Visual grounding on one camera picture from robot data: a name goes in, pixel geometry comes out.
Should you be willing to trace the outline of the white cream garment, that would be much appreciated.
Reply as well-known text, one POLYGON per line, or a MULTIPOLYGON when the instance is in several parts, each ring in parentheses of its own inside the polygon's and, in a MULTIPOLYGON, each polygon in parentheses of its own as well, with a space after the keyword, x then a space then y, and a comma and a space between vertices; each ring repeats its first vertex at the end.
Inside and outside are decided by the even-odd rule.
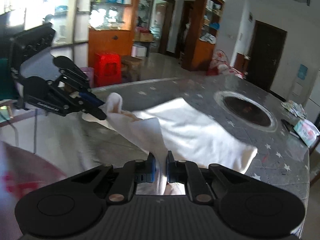
POLYGON ((82 118, 96 122, 133 143, 156 158, 155 181, 139 187, 141 194, 182 194, 182 185, 167 186, 166 159, 169 151, 175 159, 188 160, 199 167, 220 164, 244 174, 258 149, 229 134, 212 117, 191 107, 183 98, 165 102, 143 111, 122 109, 123 98, 111 93, 104 112, 106 120, 90 114, 82 118))

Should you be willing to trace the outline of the red plastic stool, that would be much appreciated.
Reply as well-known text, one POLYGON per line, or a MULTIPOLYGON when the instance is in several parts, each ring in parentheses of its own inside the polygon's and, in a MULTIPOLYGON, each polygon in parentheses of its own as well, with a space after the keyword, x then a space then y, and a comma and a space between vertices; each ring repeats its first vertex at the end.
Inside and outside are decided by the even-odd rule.
POLYGON ((121 58, 118 54, 100 53, 94 56, 94 85, 104 87, 121 83, 121 58))

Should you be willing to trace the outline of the grey star quilted table cover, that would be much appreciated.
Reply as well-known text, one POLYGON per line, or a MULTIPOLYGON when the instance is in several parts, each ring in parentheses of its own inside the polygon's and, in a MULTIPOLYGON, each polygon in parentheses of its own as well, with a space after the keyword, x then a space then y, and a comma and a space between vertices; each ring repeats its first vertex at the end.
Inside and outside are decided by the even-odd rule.
MULTIPOLYGON (((237 77, 217 76, 140 81, 97 88, 94 92, 101 100, 113 92, 120 94, 127 111, 140 111, 184 98, 238 140, 258 149, 248 176, 285 189, 304 203, 308 201, 309 150, 282 126, 283 119, 293 121, 293 118, 280 101, 258 87, 237 77), (217 102, 218 92, 236 92, 262 105, 274 119, 274 127, 257 128, 247 123, 217 102)), ((1 139, 38 154, 67 176, 103 163, 121 166, 129 157, 144 157, 141 150, 116 132, 84 121, 79 113, 66 117, 31 114, 12 125, 3 124, 1 139)))

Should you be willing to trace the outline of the round black induction cooktop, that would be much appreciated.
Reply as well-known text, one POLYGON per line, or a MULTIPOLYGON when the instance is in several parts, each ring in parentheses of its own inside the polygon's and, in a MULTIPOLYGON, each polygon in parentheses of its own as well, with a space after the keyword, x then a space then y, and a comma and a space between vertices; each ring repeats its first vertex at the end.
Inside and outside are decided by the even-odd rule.
POLYGON ((264 132, 275 132, 278 122, 274 115, 260 103, 231 91, 214 94, 217 104, 246 125, 264 132))

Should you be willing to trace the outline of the polka dot play tent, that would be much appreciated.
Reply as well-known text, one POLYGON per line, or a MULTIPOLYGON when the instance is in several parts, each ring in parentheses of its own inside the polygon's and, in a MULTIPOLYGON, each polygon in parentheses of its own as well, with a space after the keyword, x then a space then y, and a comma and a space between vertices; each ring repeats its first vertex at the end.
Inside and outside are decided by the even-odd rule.
POLYGON ((243 79, 243 74, 229 65, 228 57, 222 50, 213 53, 212 60, 206 72, 207 76, 234 75, 243 79))

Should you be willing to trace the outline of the floral crumpled cloth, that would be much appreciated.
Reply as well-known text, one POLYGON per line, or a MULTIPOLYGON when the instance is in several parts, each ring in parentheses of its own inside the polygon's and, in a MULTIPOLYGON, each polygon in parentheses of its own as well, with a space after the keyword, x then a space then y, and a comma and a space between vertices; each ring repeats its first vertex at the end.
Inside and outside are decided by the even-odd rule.
POLYGON ((306 112, 301 104, 298 104, 292 100, 281 103, 281 106, 295 117, 300 119, 306 119, 306 112))

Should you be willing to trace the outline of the tissue box pastel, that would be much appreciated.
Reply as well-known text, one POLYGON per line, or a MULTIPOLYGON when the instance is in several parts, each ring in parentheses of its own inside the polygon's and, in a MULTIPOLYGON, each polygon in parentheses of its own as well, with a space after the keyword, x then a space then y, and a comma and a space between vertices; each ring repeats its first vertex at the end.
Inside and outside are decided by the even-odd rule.
POLYGON ((311 147, 319 136, 318 128, 306 119, 300 119, 293 129, 308 147, 311 147))

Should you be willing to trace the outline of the wooden shelf cabinet left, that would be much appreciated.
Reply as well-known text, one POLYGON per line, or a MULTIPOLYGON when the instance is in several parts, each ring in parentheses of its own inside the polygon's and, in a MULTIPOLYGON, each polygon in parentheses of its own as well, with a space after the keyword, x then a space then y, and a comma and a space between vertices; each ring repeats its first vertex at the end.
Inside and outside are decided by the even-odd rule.
MULTIPOLYGON (((223 5, 222 0, 210 0, 223 5)), ((207 0, 195 0, 191 12, 191 24, 185 40, 182 68, 188 71, 207 70, 212 60, 215 45, 202 41, 200 38, 209 31, 205 25, 205 12, 207 0)))

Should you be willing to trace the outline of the white refrigerator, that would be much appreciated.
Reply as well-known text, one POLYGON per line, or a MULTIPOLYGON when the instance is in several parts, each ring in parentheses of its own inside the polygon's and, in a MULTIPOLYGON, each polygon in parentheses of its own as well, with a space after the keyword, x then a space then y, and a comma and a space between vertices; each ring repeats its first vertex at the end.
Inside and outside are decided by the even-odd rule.
POLYGON ((319 113, 320 113, 320 78, 319 71, 317 73, 315 83, 313 85, 311 94, 304 107, 307 119, 319 128, 319 113))

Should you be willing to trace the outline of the dark wooden door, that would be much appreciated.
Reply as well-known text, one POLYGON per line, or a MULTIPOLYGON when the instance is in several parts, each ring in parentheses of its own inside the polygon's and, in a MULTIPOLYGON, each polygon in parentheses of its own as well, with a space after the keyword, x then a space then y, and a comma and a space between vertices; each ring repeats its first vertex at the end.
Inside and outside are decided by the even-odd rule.
POLYGON ((283 53, 287 32, 270 24, 256 21, 251 45, 246 80, 269 91, 283 53))

